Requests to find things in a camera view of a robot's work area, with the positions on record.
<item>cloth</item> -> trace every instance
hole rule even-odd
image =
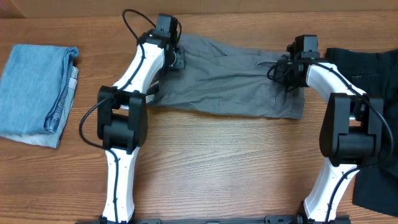
[[[384,117],[398,139],[398,50],[385,53],[357,53],[345,49],[327,49],[326,58],[338,67],[352,84],[369,95],[384,100]],[[390,148],[383,134],[381,157]],[[353,203],[370,210],[398,217],[398,147],[384,166],[361,170],[356,176]]]
[[[289,53],[232,47],[197,35],[182,35],[185,69],[159,77],[159,92],[149,106],[213,114],[301,119],[304,90],[289,93],[267,78]]]
[[[46,146],[57,148],[60,144],[60,137],[63,133],[63,129],[67,124],[68,115],[73,105],[73,99],[75,96],[75,90],[77,85],[77,77],[79,70],[76,67],[72,67],[72,74],[68,84],[68,91],[65,97],[65,106],[63,107],[60,123],[57,131],[54,134],[43,133],[43,134],[8,134],[0,133],[1,137],[8,138],[14,141],[24,142],[26,144]]]
[[[76,47],[15,45],[0,80],[0,132],[56,133]]]

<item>folded cloth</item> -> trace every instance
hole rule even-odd
[[[159,77],[149,106],[213,114],[301,119],[304,91],[267,78],[271,66],[289,53],[232,47],[197,35],[182,35],[185,69]]]
[[[398,139],[398,50],[384,53],[358,53],[345,49],[327,49],[326,58],[356,87],[384,100],[384,118],[393,138]],[[390,150],[383,133],[381,158]],[[356,176],[353,203],[398,217],[398,144],[384,165],[361,170]]]
[[[76,47],[15,45],[0,80],[0,132],[55,133]]]
[[[73,97],[75,96],[76,84],[77,84],[77,76],[79,70],[76,67],[72,67],[72,74],[69,80],[67,95],[65,97],[65,106],[63,107],[60,123],[58,125],[57,131],[52,133],[44,133],[44,134],[8,134],[8,133],[0,133],[0,136],[4,138],[8,138],[14,141],[24,142],[27,144],[38,145],[38,146],[47,146],[56,148],[60,144],[60,137],[62,135],[63,129],[67,124],[68,115],[70,109],[73,105]]]

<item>table surface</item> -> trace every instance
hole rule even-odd
[[[302,34],[319,48],[359,52],[398,48],[398,12],[306,12],[177,16],[184,34],[283,51]],[[132,17],[138,34],[150,25]],[[14,44],[77,46],[75,103],[58,149],[0,139],[0,223],[73,223],[101,215],[104,152],[78,135],[101,85],[112,85],[134,57],[136,40],[121,17],[0,20],[0,70]],[[293,214],[322,164],[318,135],[326,104],[306,90],[302,120],[149,110],[149,133],[136,166],[137,218],[238,218]],[[96,137],[96,113],[85,133]],[[398,219],[352,204],[352,181],[338,207],[353,223]]]

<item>garment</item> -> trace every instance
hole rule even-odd
[[[345,49],[327,49],[326,58],[352,84],[369,95],[384,100],[384,114],[394,139],[398,139],[398,50],[385,53],[357,53]],[[390,148],[383,133],[381,158]],[[398,217],[398,147],[389,163],[361,170],[356,176],[353,203]]]
[[[62,135],[63,129],[67,124],[67,119],[70,109],[72,108],[73,105],[78,73],[79,70],[76,67],[72,67],[72,73],[68,84],[67,95],[65,97],[65,106],[63,107],[62,114],[60,117],[60,123],[55,133],[53,134],[52,133],[43,133],[43,134],[0,133],[0,136],[14,141],[24,142],[27,144],[57,148],[60,143],[60,137]]]
[[[76,47],[15,45],[0,80],[0,132],[55,133]]]
[[[149,106],[213,114],[301,119],[304,90],[289,93],[267,78],[271,66],[289,53],[232,47],[197,35],[182,35],[185,69],[159,77]]]

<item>black and white robotic arm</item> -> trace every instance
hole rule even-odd
[[[177,22],[172,16],[160,14],[156,28],[139,39],[145,52],[141,67],[142,50],[137,46],[136,56],[122,78],[113,87],[102,86],[99,91],[99,102],[112,98],[98,107],[98,137],[103,140],[103,147],[108,149],[108,190],[100,223],[115,223],[116,216],[118,223],[134,220],[134,167],[147,134],[146,93],[158,71],[183,68],[183,53],[177,48]],[[297,37],[290,49],[292,55],[300,52],[299,59],[316,60],[319,57],[317,38],[313,35]],[[319,63],[338,72],[332,63]],[[118,91],[138,68],[128,86]],[[377,155],[381,144],[381,123],[341,81],[343,76],[339,78],[330,70],[313,64],[304,65],[301,76],[307,86],[315,89],[328,103],[328,108],[320,135],[320,148],[325,156],[323,165],[314,188],[303,202],[301,221],[295,220],[295,223],[323,223],[330,209],[328,204],[333,189],[343,174]],[[353,88],[361,95],[366,94],[359,88]],[[369,100],[382,111],[380,99]],[[112,109],[119,108],[129,110],[129,116],[112,113]],[[353,118],[363,125],[360,128],[350,127],[349,120]],[[336,208],[355,173],[347,176],[335,194],[329,216],[334,223],[338,223],[338,219],[335,220]]]

